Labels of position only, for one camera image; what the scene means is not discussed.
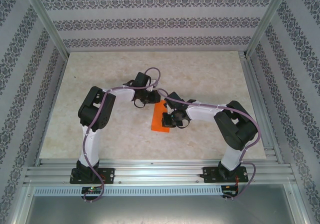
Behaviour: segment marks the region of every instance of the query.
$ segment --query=robotic arm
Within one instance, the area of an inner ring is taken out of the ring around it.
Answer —
[[[184,101],[175,92],[167,96],[170,99]],[[221,134],[227,143],[227,149],[218,165],[218,173],[224,181],[231,179],[240,167],[240,159],[245,150],[245,146],[253,140],[258,130],[255,125],[245,116],[237,112],[226,109],[219,109],[201,105],[196,100],[188,100],[182,104],[165,98],[167,113],[162,114],[162,126],[169,128],[186,128],[190,121],[201,120],[206,122],[216,122]],[[229,104],[220,105],[232,108],[249,115],[239,102],[233,100]]]
[[[106,94],[106,98],[98,116],[96,122],[92,125],[91,129],[87,133],[88,127],[93,122],[100,104],[102,103],[103,97],[107,90],[103,90],[97,86],[93,86],[87,94],[84,102],[82,103],[78,117],[82,125],[83,138],[86,137],[85,142],[85,154],[83,149],[81,155],[76,163],[76,168],[72,170],[70,183],[95,183],[97,181],[96,175],[92,172],[90,165],[88,164],[85,156],[89,163],[98,172],[99,168],[99,144],[101,139],[101,130],[109,122],[113,106],[122,102],[134,102],[137,108],[142,108],[136,105],[136,101],[140,100],[143,107],[146,104],[154,104],[160,102],[160,95],[153,87],[144,89],[133,89],[148,87],[154,83],[151,77],[139,72],[135,80],[123,84],[123,88],[111,90]]]

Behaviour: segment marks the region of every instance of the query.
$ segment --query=purple cable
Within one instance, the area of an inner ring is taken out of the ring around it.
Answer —
[[[239,113],[240,115],[242,116],[245,116],[246,118],[248,118],[255,126],[255,128],[257,129],[258,131],[258,136],[256,138],[256,140],[251,143],[250,145],[246,146],[240,156],[240,159],[239,161],[243,164],[250,164],[253,166],[253,174],[252,174],[252,177],[250,178],[250,180],[248,181],[247,185],[243,188],[243,190],[235,197],[231,197],[230,195],[227,195],[225,194],[226,196],[229,196],[230,198],[232,199],[236,199],[238,198],[239,196],[242,195],[242,193],[248,188],[248,186],[250,185],[250,183],[253,181],[255,175],[256,175],[256,166],[255,164],[253,164],[252,162],[243,162],[242,159],[244,158],[244,155],[247,151],[248,148],[250,147],[253,147],[255,144],[258,143],[258,141],[260,140],[261,138],[261,130],[260,130],[260,127],[258,126],[258,123],[251,117],[249,116],[248,114],[244,113],[243,111],[240,111],[240,110],[237,110],[237,109],[233,109],[233,108],[230,108],[230,107],[227,107],[227,106],[220,106],[220,105],[212,105],[212,104],[201,104],[201,103],[189,103],[189,102],[185,102],[185,101],[181,101],[181,100],[176,100],[176,99],[173,99],[173,98],[170,98],[168,97],[168,92],[162,88],[158,88],[158,93],[163,96],[164,98],[166,99],[169,99],[173,102],[176,102],[176,103],[181,103],[181,104],[186,104],[186,105],[190,105],[190,106],[200,106],[200,107],[208,107],[208,108],[218,108],[218,109],[225,109],[225,110],[229,110],[229,111],[232,111],[232,112],[235,112],[235,113]]]
[[[150,67],[148,68],[144,73],[146,74],[149,70],[151,69],[155,69],[158,71],[159,73],[159,76],[158,78],[155,80],[155,83],[148,85],[148,86],[143,86],[143,87],[132,87],[132,86],[118,86],[118,87],[114,87],[114,88],[111,88],[109,90],[107,90],[104,95],[103,95],[103,98],[102,98],[102,101],[101,101],[101,104],[99,106],[99,109],[96,113],[96,115],[94,116],[91,124],[88,126],[88,128],[86,129],[86,132],[85,132],[85,136],[83,138],[83,142],[82,142],[82,150],[83,150],[83,155],[84,155],[84,159],[86,160],[86,163],[88,164],[88,166],[90,167],[90,169],[93,171],[93,173],[99,178],[100,182],[101,182],[101,187],[102,187],[102,190],[101,190],[101,193],[99,196],[97,196],[95,199],[93,200],[87,200],[86,199],[86,195],[88,194],[88,192],[86,192],[84,195],[83,195],[83,199],[84,199],[84,202],[90,202],[90,203],[93,203],[93,202],[96,202],[98,201],[102,195],[104,194],[105,192],[105,182],[104,180],[102,179],[102,177],[99,175],[99,173],[93,168],[93,166],[91,165],[88,157],[87,157],[87,153],[86,153],[86,140],[87,140],[87,137],[89,135],[89,132],[90,132],[90,129],[92,128],[92,126],[96,123],[96,121],[98,120],[99,118],[99,115],[102,111],[102,108],[104,107],[104,104],[105,104],[105,101],[106,101],[106,97],[108,95],[109,92],[113,91],[113,90],[118,90],[118,89],[133,89],[133,90],[141,90],[141,89],[147,89],[147,88],[150,88],[150,87],[155,87],[157,86],[157,84],[159,83],[159,80],[160,80],[160,77],[161,77],[161,72],[158,68],[156,67]]]

